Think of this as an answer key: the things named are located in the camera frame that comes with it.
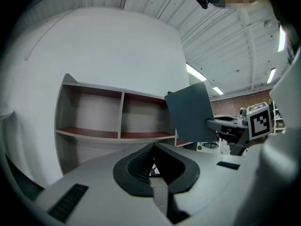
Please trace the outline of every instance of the red shelf surface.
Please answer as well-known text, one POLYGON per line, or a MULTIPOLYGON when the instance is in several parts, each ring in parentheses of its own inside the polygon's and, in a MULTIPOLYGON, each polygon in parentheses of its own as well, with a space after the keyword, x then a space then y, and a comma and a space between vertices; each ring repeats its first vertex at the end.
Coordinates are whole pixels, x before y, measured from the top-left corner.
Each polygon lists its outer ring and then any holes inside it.
POLYGON ((186 143, 189 143, 189 142, 182 142, 182 141, 180 141, 180 139, 179 138, 177 138, 177 140, 176 140, 176 145, 182 145, 182 144, 186 144, 186 143))
POLYGON ((60 131, 82 135, 87 137, 100 137, 100 138, 118 138, 118 133, 115 131, 101 131, 101 130, 90 130, 90 129, 83 129, 77 127, 65 127, 60 128, 60 131))
POLYGON ((122 132, 121 139, 143 139, 143 138, 158 138, 158 137, 173 137, 173 135, 165 132, 122 132))

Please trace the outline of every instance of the ceiling beam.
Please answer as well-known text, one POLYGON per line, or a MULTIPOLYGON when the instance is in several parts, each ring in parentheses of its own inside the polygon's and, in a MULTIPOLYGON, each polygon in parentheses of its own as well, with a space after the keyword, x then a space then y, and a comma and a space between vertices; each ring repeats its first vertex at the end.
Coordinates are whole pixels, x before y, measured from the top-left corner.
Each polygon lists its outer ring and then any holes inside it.
POLYGON ((202 52, 201 54, 199 54, 197 57, 195 57, 194 59, 192 59, 191 63, 194 62, 195 60, 197 60, 198 58, 202 57, 203 55, 207 55, 209 52, 211 52, 212 50, 214 50, 216 47, 222 45, 223 43, 225 43, 228 40, 234 38, 235 36, 241 34, 242 32, 245 32, 248 29, 249 29, 248 27, 242 28, 242 29, 236 31, 235 33, 230 34, 229 36, 223 38, 221 41, 219 41, 218 43, 212 45, 211 47, 209 47, 208 49, 206 49, 204 52, 202 52))
POLYGON ((237 9, 238 16, 241 20, 241 23, 244 28, 249 27, 249 29, 246 30, 246 36, 249 44, 249 50, 250 50, 250 57, 251 57, 251 83, 252 83, 252 90, 254 89, 254 83, 255 83, 255 76, 256 76, 256 69, 258 66, 257 61, 257 54, 256 54, 256 46, 255 46, 255 38, 254 38, 254 31, 253 28, 250 26, 251 21, 250 17, 248 15, 248 12, 245 8, 238 8, 237 9))
MULTIPOLYGON (((273 78, 273 81, 275 81, 275 80, 281 78, 282 76, 283 76, 283 75, 280 75, 280 76, 278 76, 278 77, 274 77, 274 78, 273 78)), ((266 83, 266 81, 260 81, 260 82, 256 82, 256 83, 251 83, 251 84, 247 84, 247 85, 243 85, 243 86, 239 86, 239 87, 227 89, 225 93, 228 94, 229 92, 234 91, 234 90, 243 89, 243 88, 246 88, 246 87, 249 87, 249 86, 252 86, 252 85, 258 85, 258 84, 262 84, 262 83, 266 83)))

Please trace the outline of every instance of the brick wall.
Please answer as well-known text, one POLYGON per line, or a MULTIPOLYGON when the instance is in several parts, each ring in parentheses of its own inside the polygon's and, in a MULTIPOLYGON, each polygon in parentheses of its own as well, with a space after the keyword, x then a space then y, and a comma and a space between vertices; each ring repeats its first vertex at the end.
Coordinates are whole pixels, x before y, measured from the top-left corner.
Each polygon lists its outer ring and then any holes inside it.
POLYGON ((213 101, 212 108, 214 115, 237 115, 241 107, 247 108, 248 106, 266 102, 269 104, 269 91, 265 90, 258 93, 239 96, 230 99, 213 101))

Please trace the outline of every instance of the gray panel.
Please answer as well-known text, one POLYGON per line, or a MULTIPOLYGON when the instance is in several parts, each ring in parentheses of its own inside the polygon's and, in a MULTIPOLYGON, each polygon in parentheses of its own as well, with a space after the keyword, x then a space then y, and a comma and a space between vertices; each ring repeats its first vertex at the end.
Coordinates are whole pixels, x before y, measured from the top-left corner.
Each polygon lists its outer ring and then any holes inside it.
POLYGON ((165 100, 181 141, 215 141, 215 130, 205 125, 214 116, 203 82, 167 95, 165 100))
POLYGON ((163 178, 150 178, 154 190, 154 202, 160 211, 166 215, 168 205, 168 186, 163 178))
MULTIPOLYGON (((64 88, 64 82, 77 83, 77 81, 70 74, 65 74, 56 102, 55 130, 57 128, 62 128, 73 124, 74 120, 74 117, 69 116, 70 114, 75 113, 74 108, 72 107, 72 102, 74 98, 71 95, 69 95, 68 91, 66 91, 66 88, 64 88)), ((67 151, 67 148, 64 146, 65 144, 68 144, 65 138, 57 135, 57 133, 55 132, 56 154, 60 162, 59 165, 62 174, 65 174, 66 172, 70 171, 70 167, 72 167, 72 165, 70 164, 70 155, 67 151)))

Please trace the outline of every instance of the black vent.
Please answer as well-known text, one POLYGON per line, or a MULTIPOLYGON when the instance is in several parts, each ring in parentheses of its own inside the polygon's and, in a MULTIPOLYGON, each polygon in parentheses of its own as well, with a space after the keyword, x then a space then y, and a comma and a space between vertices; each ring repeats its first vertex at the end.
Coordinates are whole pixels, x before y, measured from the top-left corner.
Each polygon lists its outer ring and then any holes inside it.
POLYGON ((162 150, 161 147, 157 146, 153 147, 153 150, 155 154, 155 164, 162 178, 166 184, 169 185, 183 174, 185 164, 181 161, 181 158, 179 158, 180 155, 178 154, 170 154, 170 151, 162 150))
POLYGON ((48 211, 48 214, 65 223, 80 199, 89 187, 75 184, 69 191, 48 211))
POLYGON ((238 164, 233 164, 233 163, 224 162, 224 161, 220 161, 217 165, 226 167, 226 168, 230 168, 230 169, 234 169, 234 170, 238 170, 238 168, 240 166, 238 164))
POLYGON ((133 158, 128 164, 128 173, 139 181, 148 184, 150 178, 150 171, 154 165, 154 158, 152 155, 152 147, 133 158))

